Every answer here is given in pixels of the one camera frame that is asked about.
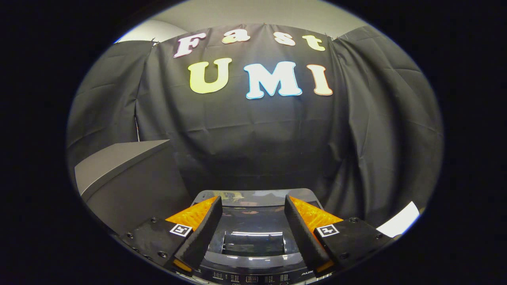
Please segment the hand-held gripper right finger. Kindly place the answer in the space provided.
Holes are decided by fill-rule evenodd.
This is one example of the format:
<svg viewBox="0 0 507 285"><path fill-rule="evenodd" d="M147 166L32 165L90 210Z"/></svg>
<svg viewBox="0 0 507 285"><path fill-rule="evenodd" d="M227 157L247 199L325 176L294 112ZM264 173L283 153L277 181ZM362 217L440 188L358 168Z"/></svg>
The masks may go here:
<svg viewBox="0 0 507 285"><path fill-rule="evenodd" d="M306 267L316 277L340 274L395 241L360 218L338 218L287 195L284 213Z"/></svg>

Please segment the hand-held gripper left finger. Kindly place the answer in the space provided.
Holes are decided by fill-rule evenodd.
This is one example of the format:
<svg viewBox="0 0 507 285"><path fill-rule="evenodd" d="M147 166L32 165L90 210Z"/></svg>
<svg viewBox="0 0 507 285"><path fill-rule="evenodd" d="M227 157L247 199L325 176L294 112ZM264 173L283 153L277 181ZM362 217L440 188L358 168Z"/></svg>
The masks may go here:
<svg viewBox="0 0 507 285"><path fill-rule="evenodd" d="M191 277L210 247L222 214L222 199L214 196L169 218L149 218L120 240L159 267Z"/></svg>

